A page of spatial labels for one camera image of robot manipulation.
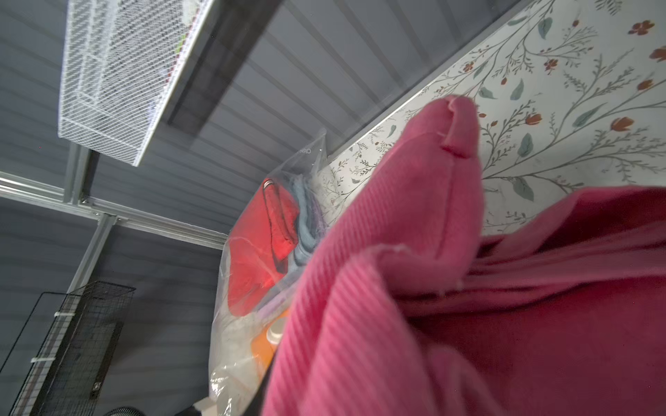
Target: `metal frame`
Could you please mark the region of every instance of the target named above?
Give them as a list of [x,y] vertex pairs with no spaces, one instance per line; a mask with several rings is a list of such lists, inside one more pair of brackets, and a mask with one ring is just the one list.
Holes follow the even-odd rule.
[[69,285],[69,289],[67,289],[67,293],[79,289],[88,283],[90,276],[93,274],[93,270],[95,269],[95,264],[97,264],[97,259],[99,259],[99,255],[102,253],[104,243],[107,242],[109,232],[111,232],[111,228],[113,228],[117,220],[118,217],[115,215],[101,214],[99,216],[97,229],[95,230],[95,233],[93,234],[93,237],[88,244],[88,248],[83,254],[83,258],[81,259],[81,263],[79,264],[77,272],[74,273],[74,278]]
[[68,214],[99,219],[107,214],[117,217],[117,225],[174,238],[199,246],[221,250],[227,235],[185,222],[150,214],[113,202],[88,197],[78,204],[68,204],[65,190],[0,171],[0,196]]
[[67,169],[65,170],[65,189],[63,191],[63,202],[78,204],[83,195],[83,184],[88,171],[88,161],[92,151],[88,148],[69,143],[69,157],[67,158]]

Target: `white bottle cap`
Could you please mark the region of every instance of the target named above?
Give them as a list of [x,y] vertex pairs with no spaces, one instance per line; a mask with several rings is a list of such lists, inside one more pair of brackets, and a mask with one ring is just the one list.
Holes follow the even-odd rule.
[[268,342],[270,342],[273,345],[278,345],[280,343],[280,340],[282,339],[282,334],[284,333],[284,324],[287,322],[287,318],[282,317],[270,326],[268,328],[268,331],[266,331],[266,338]]

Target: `floral wall panel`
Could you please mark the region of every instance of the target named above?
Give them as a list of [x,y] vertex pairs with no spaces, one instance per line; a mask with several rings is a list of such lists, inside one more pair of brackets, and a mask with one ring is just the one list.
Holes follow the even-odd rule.
[[448,94],[478,106],[485,234],[584,186],[664,185],[665,83],[666,1],[535,1],[331,162],[328,219],[409,119]]

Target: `white wire basket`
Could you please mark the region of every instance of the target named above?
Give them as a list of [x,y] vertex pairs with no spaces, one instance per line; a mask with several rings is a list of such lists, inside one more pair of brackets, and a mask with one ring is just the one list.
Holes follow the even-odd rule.
[[138,166],[213,0],[69,0],[58,135]]

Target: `pink sweatshirt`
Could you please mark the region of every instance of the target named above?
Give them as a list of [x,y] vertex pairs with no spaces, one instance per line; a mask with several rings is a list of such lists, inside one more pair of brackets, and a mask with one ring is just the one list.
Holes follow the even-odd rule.
[[414,117],[300,282],[264,415],[666,414],[666,190],[481,238],[472,101]]

